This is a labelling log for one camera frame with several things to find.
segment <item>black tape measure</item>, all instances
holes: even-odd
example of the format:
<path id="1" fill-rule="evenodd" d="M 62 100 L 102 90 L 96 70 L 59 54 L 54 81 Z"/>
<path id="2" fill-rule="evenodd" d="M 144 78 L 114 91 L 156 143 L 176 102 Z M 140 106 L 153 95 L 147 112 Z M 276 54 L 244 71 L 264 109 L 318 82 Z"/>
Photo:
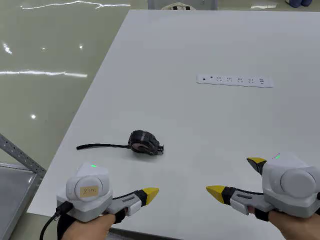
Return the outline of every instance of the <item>black tape measure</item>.
<path id="1" fill-rule="evenodd" d="M 128 145 L 117 145 L 108 143 L 93 143 L 77 146 L 77 150 L 90 148 L 123 148 L 131 149 L 136 153 L 153 155 L 162 155 L 164 153 L 164 146 L 160 145 L 156 137 L 148 131 L 135 130 L 131 133 Z"/>

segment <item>human hand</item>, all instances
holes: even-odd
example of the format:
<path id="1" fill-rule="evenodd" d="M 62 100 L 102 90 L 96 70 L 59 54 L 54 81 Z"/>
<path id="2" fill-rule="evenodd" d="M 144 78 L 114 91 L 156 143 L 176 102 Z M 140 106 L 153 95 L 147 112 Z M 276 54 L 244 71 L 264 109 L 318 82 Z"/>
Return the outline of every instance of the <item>human hand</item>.
<path id="1" fill-rule="evenodd" d="M 286 240 L 320 240 L 320 215 L 318 214 L 301 218 L 271 211 L 269 221 L 280 230 Z"/>
<path id="2" fill-rule="evenodd" d="M 75 221 L 65 231 L 62 240 L 104 240 L 115 221 L 113 214 L 99 216 L 89 222 Z"/>

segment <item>floor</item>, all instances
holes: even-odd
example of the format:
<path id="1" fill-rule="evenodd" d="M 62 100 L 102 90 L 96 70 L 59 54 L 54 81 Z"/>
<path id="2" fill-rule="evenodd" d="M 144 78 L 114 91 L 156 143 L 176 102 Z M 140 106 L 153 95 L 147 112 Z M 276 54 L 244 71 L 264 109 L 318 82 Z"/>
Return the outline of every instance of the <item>floor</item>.
<path id="1" fill-rule="evenodd" d="M 128 10 L 147 8 L 147 0 L 0 1 L 0 133 L 47 169 Z M 218 9 L 320 12 L 320 1 L 219 0 Z M 0 162 L 16 161 L 0 151 Z M 37 239 L 47 219 L 25 213 L 11 239 Z M 56 239 L 55 223 L 45 239 Z"/>

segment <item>label sticker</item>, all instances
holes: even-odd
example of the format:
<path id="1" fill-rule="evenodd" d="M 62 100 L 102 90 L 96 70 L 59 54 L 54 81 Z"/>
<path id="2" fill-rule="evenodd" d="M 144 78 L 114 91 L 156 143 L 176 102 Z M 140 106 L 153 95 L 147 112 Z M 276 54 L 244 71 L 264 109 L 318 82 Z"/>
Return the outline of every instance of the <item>label sticker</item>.
<path id="1" fill-rule="evenodd" d="M 82 186 L 80 187 L 80 197 L 88 198 L 98 196 L 99 188 L 98 186 Z"/>

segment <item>black wrist strap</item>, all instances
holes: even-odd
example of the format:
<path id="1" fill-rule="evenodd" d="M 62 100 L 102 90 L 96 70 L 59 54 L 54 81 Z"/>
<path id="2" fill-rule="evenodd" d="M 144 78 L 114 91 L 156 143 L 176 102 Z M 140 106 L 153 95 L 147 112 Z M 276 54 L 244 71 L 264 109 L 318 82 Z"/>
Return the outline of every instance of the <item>black wrist strap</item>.
<path id="1" fill-rule="evenodd" d="M 58 225 L 56 227 L 56 235 L 57 239 L 61 240 L 65 231 L 76 221 L 73 216 L 69 216 L 68 214 L 61 215 L 58 221 Z"/>
<path id="2" fill-rule="evenodd" d="M 269 222 L 269 212 L 264 212 L 256 208 L 254 215 L 259 220 Z"/>

